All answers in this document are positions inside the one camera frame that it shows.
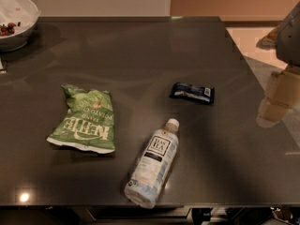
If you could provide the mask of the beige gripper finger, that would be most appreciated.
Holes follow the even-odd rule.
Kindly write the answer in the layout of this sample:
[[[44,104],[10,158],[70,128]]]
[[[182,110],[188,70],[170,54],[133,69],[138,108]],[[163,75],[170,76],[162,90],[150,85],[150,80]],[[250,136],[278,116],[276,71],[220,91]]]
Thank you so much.
[[[300,67],[286,67],[273,71],[265,89],[265,95],[274,104],[292,108],[300,101]]]
[[[272,128],[278,124],[287,113],[287,108],[273,104],[269,98],[265,97],[260,104],[256,122],[262,128]]]

